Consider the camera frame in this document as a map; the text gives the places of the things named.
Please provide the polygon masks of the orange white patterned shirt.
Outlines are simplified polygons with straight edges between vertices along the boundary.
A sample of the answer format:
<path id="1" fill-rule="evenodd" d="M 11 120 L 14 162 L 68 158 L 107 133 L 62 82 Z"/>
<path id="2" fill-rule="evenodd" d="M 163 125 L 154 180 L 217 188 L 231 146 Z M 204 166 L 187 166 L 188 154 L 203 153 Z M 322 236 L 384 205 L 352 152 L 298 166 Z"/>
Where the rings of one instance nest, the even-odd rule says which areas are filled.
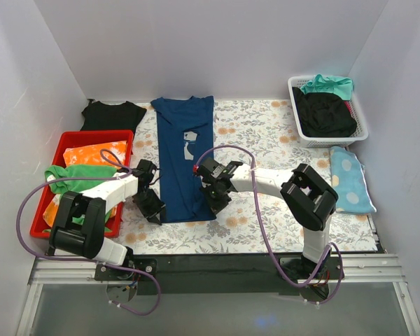
<path id="1" fill-rule="evenodd" d="M 122 162 L 125 159 L 125 152 L 127 149 L 126 141 L 112 141 L 108 143 L 99 143 L 89 146 L 82 146 L 77 148 L 68 148 L 63 153 L 65 161 L 65 167 L 71 165 L 109 165 L 109 162 L 105 161 L 100 151 L 106 149 L 105 156 L 114 161 Z M 66 178 L 66 181 L 72 181 L 72 178 Z"/>

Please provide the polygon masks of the dark blue t shirt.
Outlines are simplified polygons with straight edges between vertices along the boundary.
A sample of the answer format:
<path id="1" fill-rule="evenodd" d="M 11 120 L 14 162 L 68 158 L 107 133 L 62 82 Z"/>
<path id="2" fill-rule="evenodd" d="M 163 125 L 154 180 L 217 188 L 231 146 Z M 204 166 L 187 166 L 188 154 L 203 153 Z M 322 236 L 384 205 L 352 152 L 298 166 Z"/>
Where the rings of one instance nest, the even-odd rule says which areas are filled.
<path id="1" fill-rule="evenodd" d="M 193 168 L 214 147 L 214 98 L 154 99 L 157 113 L 160 199 L 166 204 L 162 223 L 212 221 L 216 218 Z"/>

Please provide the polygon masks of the aluminium frame rail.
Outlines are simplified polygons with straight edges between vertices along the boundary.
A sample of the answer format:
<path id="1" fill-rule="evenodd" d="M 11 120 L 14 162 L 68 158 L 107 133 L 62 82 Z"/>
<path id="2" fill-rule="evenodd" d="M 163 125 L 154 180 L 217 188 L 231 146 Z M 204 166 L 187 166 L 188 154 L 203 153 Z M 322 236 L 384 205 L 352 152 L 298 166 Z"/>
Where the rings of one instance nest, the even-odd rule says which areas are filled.
<path id="1" fill-rule="evenodd" d="M 398 257 L 332 254 L 312 287 L 265 254 L 147 255 L 134 287 L 91 262 L 40 260 L 19 335 L 420 335 Z"/>

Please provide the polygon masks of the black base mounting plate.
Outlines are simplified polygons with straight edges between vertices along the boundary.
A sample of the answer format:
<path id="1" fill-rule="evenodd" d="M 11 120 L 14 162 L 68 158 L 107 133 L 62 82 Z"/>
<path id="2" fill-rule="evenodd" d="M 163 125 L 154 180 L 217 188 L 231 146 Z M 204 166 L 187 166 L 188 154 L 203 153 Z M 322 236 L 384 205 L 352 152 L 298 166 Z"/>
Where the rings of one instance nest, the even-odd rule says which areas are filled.
<path id="1" fill-rule="evenodd" d="M 302 283 L 311 273 L 300 269 L 301 253 L 277 253 L 275 258 L 286 275 Z M 138 255 L 129 263 L 134 269 L 152 274 L 161 287 L 162 294 L 197 293 L 279 293 L 297 295 L 298 289 L 289 285 L 274 266 L 267 253 L 231 254 L 176 254 Z M 342 274 L 339 258 L 334 252 L 328 257 L 314 282 L 335 281 Z M 154 295 L 157 290 L 151 279 L 144 275 L 131 275 L 109 266 L 96 266 L 95 281 L 117 284 L 138 281 L 139 295 Z"/>

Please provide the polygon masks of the black t shirt on table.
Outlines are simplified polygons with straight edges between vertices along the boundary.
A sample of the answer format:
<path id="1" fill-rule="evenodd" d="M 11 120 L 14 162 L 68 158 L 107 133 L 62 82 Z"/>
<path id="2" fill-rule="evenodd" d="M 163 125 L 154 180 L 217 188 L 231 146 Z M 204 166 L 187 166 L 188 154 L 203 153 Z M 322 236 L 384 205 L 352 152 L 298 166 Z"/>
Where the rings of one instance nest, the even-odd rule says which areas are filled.
<path id="1" fill-rule="evenodd" d="M 81 131 L 130 130 L 135 134 L 147 110 L 130 101 L 121 104 L 104 104 L 95 101 L 82 111 Z"/>

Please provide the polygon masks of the green t shirt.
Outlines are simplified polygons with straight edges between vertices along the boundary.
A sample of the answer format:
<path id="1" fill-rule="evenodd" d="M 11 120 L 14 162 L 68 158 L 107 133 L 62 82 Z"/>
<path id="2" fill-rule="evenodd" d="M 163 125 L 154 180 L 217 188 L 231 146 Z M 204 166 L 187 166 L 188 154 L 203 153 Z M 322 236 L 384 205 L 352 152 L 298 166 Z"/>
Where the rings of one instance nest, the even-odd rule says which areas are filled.
<path id="1" fill-rule="evenodd" d="M 99 177 L 99 178 L 108 178 L 113 177 L 117 172 L 117 168 L 109 165 L 90 165 L 90 164 L 73 164 L 66 168 L 61 166 L 52 165 L 46 169 L 44 175 L 46 181 L 52 181 L 55 179 L 61 178 L 73 178 L 73 177 Z M 51 227 L 55 221 L 57 210 L 60 204 L 60 197 L 68 192 L 82 192 L 84 190 L 91 189 L 103 181 L 85 181 L 85 180 L 75 180 L 75 181 L 60 181 L 53 184 L 50 184 L 50 190 L 54 194 L 49 205 L 46 207 L 43 212 L 43 219 L 48 225 L 49 229 L 45 229 L 44 232 L 50 232 Z"/>

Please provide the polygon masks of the black garment in basket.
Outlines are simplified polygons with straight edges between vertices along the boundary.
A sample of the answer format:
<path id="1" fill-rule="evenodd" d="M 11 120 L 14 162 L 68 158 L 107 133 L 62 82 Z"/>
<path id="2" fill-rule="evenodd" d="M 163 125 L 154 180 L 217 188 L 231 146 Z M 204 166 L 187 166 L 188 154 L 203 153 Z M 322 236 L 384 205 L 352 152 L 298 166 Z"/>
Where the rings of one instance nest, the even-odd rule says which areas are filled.
<path id="1" fill-rule="evenodd" d="M 350 137 L 357 122 L 345 102 L 335 94 L 304 94 L 292 87 L 302 132 L 306 137 Z"/>

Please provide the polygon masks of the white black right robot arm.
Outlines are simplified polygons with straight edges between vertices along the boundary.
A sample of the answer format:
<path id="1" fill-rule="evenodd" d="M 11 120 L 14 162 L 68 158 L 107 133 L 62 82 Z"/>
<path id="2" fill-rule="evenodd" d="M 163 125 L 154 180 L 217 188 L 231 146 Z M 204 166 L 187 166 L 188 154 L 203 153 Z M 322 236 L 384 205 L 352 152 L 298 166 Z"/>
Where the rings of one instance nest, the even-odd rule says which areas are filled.
<path id="1" fill-rule="evenodd" d="M 239 161 L 223 165 L 208 157 L 194 168 L 200 188 L 214 214 L 230 202 L 230 193 L 254 193 L 284 200 L 304 229 L 300 269 L 311 278 L 328 270 L 329 230 L 339 196 L 308 164 L 292 170 L 250 167 Z"/>

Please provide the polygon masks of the teal garment in basket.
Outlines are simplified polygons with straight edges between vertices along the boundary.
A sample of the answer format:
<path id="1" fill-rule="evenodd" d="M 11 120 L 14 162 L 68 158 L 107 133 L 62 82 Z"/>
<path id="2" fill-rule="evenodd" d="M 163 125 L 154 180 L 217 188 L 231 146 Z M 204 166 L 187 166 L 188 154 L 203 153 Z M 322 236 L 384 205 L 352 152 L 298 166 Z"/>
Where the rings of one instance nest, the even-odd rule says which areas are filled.
<path id="1" fill-rule="evenodd" d="M 349 77 L 317 74 L 300 89 L 304 94 L 330 93 L 344 101 L 350 101 L 354 91 L 354 82 Z"/>

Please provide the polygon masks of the white plastic laundry basket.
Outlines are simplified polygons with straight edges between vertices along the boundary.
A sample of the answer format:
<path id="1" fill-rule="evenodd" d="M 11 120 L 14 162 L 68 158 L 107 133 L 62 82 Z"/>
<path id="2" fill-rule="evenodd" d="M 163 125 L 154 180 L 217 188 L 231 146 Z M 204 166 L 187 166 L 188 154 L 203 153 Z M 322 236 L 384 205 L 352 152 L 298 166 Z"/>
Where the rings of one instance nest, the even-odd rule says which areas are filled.
<path id="1" fill-rule="evenodd" d="M 305 93 L 302 86 L 311 76 L 294 76 L 288 79 L 288 90 L 297 135 L 301 146 L 328 148 L 349 146 L 368 138 L 365 117 L 356 96 L 343 100 L 334 93 Z"/>

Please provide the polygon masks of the light blue polka dot cloth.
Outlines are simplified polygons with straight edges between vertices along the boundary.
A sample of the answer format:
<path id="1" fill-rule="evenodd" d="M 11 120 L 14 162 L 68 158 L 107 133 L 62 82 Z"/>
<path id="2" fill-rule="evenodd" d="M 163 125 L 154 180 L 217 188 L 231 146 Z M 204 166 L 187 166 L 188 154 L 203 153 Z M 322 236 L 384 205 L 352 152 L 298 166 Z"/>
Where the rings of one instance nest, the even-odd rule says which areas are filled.
<path id="1" fill-rule="evenodd" d="M 330 173 L 332 187 L 339 197 L 337 213 L 369 215 L 377 211 L 368 192 L 363 166 L 354 153 L 333 146 Z"/>

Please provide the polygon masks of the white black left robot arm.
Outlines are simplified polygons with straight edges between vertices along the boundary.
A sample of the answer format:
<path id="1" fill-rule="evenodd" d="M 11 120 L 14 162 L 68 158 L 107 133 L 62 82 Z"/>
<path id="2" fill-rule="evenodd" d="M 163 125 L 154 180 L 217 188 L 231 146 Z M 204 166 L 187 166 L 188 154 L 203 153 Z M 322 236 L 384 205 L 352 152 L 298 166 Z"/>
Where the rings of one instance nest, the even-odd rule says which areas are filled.
<path id="1" fill-rule="evenodd" d="M 119 169 L 110 181 L 64 193 L 50 231 L 49 254 L 61 250 L 106 263 L 118 279 L 129 279 L 135 271 L 134 254 L 104 236 L 106 215 L 130 198 L 149 223 L 161 224 L 166 206 L 151 188 L 157 170 L 151 161 L 141 160 L 132 171 Z"/>

